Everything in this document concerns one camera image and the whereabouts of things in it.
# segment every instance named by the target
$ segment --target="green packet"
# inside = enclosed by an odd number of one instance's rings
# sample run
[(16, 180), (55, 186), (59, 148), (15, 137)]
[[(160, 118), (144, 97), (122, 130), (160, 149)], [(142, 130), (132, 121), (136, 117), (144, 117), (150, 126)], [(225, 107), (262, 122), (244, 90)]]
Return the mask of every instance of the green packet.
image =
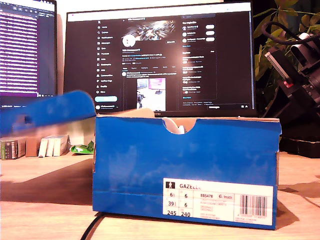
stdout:
[(75, 154), (94, 154), (94, 142), (91, 141), (88, 146), (74, 145), (70, 148), (70, 151)]

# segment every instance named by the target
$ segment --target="wall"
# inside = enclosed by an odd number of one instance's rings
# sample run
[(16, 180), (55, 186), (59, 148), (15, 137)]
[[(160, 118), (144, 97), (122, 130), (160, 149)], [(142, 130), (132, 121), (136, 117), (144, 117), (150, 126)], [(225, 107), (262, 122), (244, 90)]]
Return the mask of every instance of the wall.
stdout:
[[(223, 0), (56, 0), (57, 1), (57, 64), (58, 64), (58, 94), (63, 93), (64, 56), (66, 20), (68, 12), (144, 8), (156, 6), (187, 5), (197, 3), (216, 3)], [(88, 144), (94, 135), (94, 118), (74, 122), (64, 126), (63, 131), (70, 135), (71, 144)]]

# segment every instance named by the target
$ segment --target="black cable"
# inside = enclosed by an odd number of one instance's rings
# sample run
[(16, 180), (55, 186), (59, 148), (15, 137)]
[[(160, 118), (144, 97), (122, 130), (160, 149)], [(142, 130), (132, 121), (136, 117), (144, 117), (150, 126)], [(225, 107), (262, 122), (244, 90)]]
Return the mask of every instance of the black cable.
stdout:
[[(297, 41), (284, 41), (284, 40), (280, 40), (279, 38), (272, 36), (270, 33), (267, 32), (267, 27), (271, 26), (271, 25), (276, 25), (280, 28), (282, 28), (286, 33), (290, 34), (291, 37), (297, 39)], [(265, 24), (262, 25), (261, 27), (262, 33), (263, 35), (265, 35), (266, 37), (272, 39), (273, 41), (275, 41), (278, 44), (282, 44), (282, 45), (296, 45), (296, 44), (303, 44), (303, 45), (307, 45), (309, 46), (308, 42), (313, 41), (314, 39), (320, 38), (320, 33), (310, 36), (307, 39), (300, 39), (299, 37), (297, 37), (292, 31), (290, 31), (286, 26), (284, 26), (283, 24), (276, 22), (276, 21), (269, 21), (266, 22)]]
[(85, 230), (84, 234), (82, 235), (80, 240), (87, 240), (87, 237), (89, 236), (91, 230), (94, 228), (95, 224), (105, 216), (104, 212), (99, 212), (98, 216), (92, 221), (92, 223), (88, 226), (88, 228)]

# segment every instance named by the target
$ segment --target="monitor bezel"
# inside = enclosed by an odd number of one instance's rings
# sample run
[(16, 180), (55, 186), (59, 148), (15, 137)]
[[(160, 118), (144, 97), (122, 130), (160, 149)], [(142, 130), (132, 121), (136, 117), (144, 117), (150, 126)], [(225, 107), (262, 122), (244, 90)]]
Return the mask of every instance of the monitor bezel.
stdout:
[[(179, 5), (159, 5), (159, 6), (149, 6), (149, 7), (133, 7), (133, 8), (117, 8), (117, 9), (101, 9), (101, 10), (85, 10), (85, 11), (70, 11), (66, 13), (66, 24), (65, 24), (65, 33), (67, 36), (68, 31), (68, 16), (69, 14), (79, 14), (79, 13), (101, 13), (101, 12), (113, 12), (113, 11), (126, 11), (126, 10), (141, 10), (141, 9), (158, 9), (158, 8), (172, 8), (172, 7), (185, 7), (185, 6), (203, 6), (203, 5), (223, 5), (223, 4), (237, 4), (237, 3), (250, 3), (251, 9), (251, 72), (253, 83), (252, 95), (253, 95), (253, 105), (254, 108), (251, 109), (240, 109), (240, 110), (197, 110), (197, 111), (155, 111), (155, 117), (257, 117), (257, 103), (256, 103), (256, 80), (255, 80), (255, 46), (254, 46), (254, 24), (253, 24), (253, 2), (252, 0), (245, 1), (232, 1), (232, 2), (207, 2), (207, 3), (192, 3), (192, 4), (179, 4)], [(64, 43), (64, 60), (67, 55), (67, 37), (65, 38)], [(66, 64), (64, 64), (64, 73), (66, 72)], [(63, 78), (63, 92), (65, 92), (65, 78)], [(116, 115), (120, 111), (100, 111), (99, 114), (104, 115)]]

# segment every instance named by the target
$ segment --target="barcode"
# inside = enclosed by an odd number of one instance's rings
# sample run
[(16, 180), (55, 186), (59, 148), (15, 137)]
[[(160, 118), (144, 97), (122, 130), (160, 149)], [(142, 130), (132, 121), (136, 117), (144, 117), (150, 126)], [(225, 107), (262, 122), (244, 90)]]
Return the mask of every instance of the barcode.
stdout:
[(11, 153), (12, 153), (12, 159), (16, 158), (16, 148), (15, 148), (15, 142), (11, 142)]
[(267, 216), (267, 197), (241, 195), (240, 214), (252, 216)]

